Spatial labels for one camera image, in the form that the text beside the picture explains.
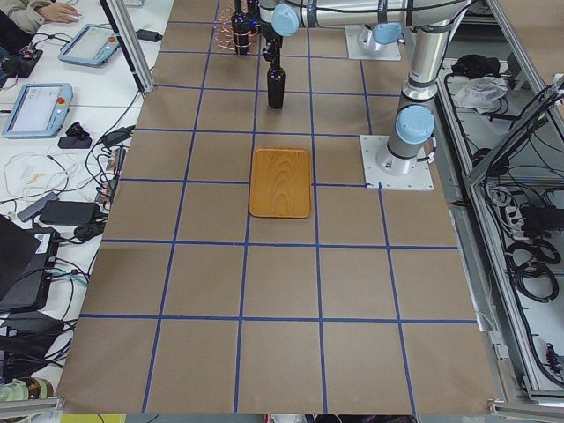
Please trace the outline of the person hand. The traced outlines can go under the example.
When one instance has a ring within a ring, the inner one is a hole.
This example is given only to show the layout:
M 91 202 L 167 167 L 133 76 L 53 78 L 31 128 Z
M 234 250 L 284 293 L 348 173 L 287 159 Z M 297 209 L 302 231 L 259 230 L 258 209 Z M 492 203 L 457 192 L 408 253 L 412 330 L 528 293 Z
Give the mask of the person hand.
M 72 5 L 54 2 L 36 10 L 47 22 L 76 23 L 82 14 Z

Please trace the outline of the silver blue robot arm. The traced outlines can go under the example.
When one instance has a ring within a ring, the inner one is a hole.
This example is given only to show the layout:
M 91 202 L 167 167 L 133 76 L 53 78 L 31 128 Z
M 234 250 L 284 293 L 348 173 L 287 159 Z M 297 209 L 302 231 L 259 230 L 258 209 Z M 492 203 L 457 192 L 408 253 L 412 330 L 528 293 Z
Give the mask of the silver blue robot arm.
M 359 35 L 359 44 L 366 50 L 377 50 L 397 42 L 402 34 L 398 22 L 380 23 L 375 26 L 364 25 Z
M 403 59 L 360 61 L 352 76 L 363 84 L 357 96 L 345 87 L 348 74 L 338 56 L 342 46 L 310 56 L 312 132 L 315 147 L 322 148 L 332 139 L 352 142 L 366 131 L 393 135 L 394 92 L 399 93 L 400 108 L 431 102 L 453 25 L 468 6 L 466 1 L 262 1 L 259 11 L 265 52 L 274 62 L 280 57 L 282 41 L 301 28 L 307 29 L 310 41 L 316 40 L 316 31 L 328 35 L 349 25 L 374 29 L 399 24 L 417 31 L 413 52 Z

